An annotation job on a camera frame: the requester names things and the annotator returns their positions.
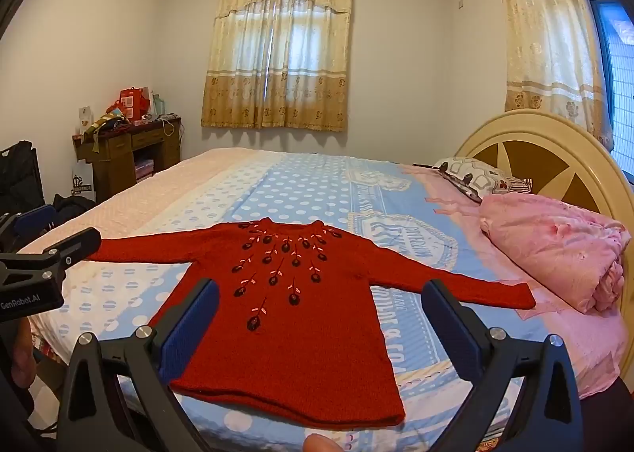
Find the person left hand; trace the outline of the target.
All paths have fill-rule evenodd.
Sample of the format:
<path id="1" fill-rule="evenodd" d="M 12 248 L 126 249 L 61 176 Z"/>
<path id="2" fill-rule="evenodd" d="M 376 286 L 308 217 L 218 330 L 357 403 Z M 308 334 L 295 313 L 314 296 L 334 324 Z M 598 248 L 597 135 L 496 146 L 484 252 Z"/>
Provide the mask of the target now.
<path id="1" fill-rule="evenodd" d="M 19 320 L 12 350 L 12 378 L 17 387 L 31 387 L 36 374 L 31 327 L 27 318 Z"/>

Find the person right hand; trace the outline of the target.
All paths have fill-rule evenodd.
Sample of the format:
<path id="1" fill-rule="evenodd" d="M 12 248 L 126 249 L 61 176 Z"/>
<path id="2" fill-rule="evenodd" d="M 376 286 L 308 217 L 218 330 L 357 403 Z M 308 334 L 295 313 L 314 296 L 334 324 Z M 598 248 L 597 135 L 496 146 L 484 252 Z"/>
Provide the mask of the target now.
<path id="1" fill-rule="evenodd" d="M 311 434 L 305 438 L 302 452 L 344 452 L 344 450 L 328 437 Z"/>

